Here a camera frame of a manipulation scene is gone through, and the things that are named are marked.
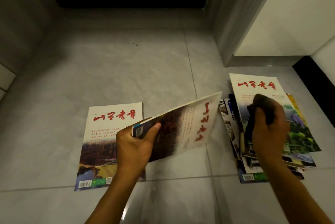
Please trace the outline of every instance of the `forearm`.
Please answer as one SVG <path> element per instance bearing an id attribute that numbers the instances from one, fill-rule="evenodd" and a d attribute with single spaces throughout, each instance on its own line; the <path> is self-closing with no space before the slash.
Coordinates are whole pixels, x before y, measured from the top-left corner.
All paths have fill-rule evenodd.
<path id="1" fill-rule="evenodd" d="M 116 173 L 86 224 L 119 224 L 123 209 L 136 184 L 136 177 Z"/>
<path id="2" fill-rule="evenodd" d="M 281 161 L 261 162 L 273 191 L 291 224 L 332 223 L 305 186 Z"/>

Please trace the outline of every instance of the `gray tile floor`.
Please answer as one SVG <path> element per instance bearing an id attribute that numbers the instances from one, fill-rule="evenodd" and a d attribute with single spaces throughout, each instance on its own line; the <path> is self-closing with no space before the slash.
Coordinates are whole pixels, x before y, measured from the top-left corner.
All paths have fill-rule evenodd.
<path id="1" fill-rule="evenodd" d="M 335 221 L 335 129 L 291 67 L 224 68 L 199 10 L 66 10 L 0 106 L 0 222 L 83 223 L 106 188 L 74 192 L 88 107 L 155 116 L 232 92 L 228 73 L 276 76 L 322 148 L 303 183 Z M 224 125 L 207 146 L 148 164 L 124 223 L 287 223 L 269 184 L 239 183 Z"/>

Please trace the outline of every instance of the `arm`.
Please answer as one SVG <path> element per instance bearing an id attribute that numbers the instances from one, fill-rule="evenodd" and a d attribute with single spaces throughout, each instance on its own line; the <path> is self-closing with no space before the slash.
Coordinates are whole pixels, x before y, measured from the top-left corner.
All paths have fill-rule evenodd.
<path id="1" fill-rule="evenodd" d="M 160 123 L 154 125 L 142 140 L 132 137 L 131 126 L 117 133 L 118 169 L 86 224 L 117 224 L 120 222 L 136 181 L 149 161 L 153 142 L 160 127 Z"/>
<path id="2" fill-rule="evenodd" d="M 271 125 L 266 125 L 264 112 L 257 108 L 253 146 L 280 206 L 291 224 L 331 224 L 331 220 L 313 200 L 305 186 L 282 161 L 289 123 L 286 121 L 283 107 L 275 101 L 274 106 L 275 119 Z"/>

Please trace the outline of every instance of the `qr code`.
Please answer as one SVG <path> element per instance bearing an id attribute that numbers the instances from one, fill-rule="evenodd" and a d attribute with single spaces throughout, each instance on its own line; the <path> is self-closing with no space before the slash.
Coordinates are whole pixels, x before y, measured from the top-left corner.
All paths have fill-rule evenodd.
<path id="1" fill-rule="evenodd" d="M 78 189 L 85 188 L 85 187 L 91 187 L 91 186 L 92 186 L 92 180 L 80 181 Z"/>
<path id="2" fill-rule="evenodd" d="M 142 135 L 142 133 L 143 133 L 143 126 L 136 129 L 136 137 L 139 137 L 140 135 Z"/>
<path id="3" fill-rule="evenodd" d="M 107 177 L 106 178 L 106 184 L 110 184 L 111 183 L 111 177 Z"/>
<path id="4" fill-rule="evenodd" d="M 254 181 L 255 180 L 255 178 L 254 178 L 254 175 L 245 175 L 245 174 L 243 174 L 242 175 L 243 176 L 243 180 L 245 180 L 245 181 Z"/>

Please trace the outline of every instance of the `hand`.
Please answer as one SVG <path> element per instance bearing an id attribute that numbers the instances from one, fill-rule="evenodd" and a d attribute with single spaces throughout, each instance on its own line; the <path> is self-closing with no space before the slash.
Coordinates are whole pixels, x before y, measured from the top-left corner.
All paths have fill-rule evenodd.
<path id="1" fill-rule="evenodd" d="M 132 137 L 132 125 L 116 134 L 118 146 L 117 174 L 138 179 L 151 156 L 153 142 L 161 127 L 157 123 L 151 127 L 144 139 Z"/>
<path id="2" fill-rule="evenodd" d="M 261 162 L 281 161 L 283 147 L 290 130 L 283 107 L 273 100 L 274 121 L 266 125 L 265 114 L 261 108 L 255 112 L 255 127 L 252 135 L 253 148 Z"/>

